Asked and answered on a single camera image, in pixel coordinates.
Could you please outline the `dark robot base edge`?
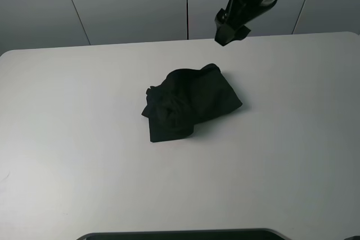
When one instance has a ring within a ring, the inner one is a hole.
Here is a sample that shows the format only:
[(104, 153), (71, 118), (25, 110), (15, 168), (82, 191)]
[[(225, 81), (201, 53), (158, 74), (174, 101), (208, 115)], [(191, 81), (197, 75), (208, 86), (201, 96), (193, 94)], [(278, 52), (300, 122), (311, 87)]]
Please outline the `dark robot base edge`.
[(180, 230), (159, 232), (100, 232), (85, 234), (78, 239), (289, 239), (266, 228)]

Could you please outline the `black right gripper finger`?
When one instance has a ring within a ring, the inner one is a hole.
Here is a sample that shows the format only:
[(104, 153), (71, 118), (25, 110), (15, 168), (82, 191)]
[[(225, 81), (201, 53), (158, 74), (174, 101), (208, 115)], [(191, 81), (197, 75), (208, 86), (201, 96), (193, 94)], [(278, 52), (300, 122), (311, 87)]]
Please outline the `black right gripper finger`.
[(226, 46), (236, 39), (238, 30), (228, 24), (218, 24), (214, 40), (221, 46)]
[(243, 25), (235, 33), (235, 40), (243, 40), (243, 39), (245, 39), (249, 35), (250, 32), (251, 32), (251, 30), (247, 26)]

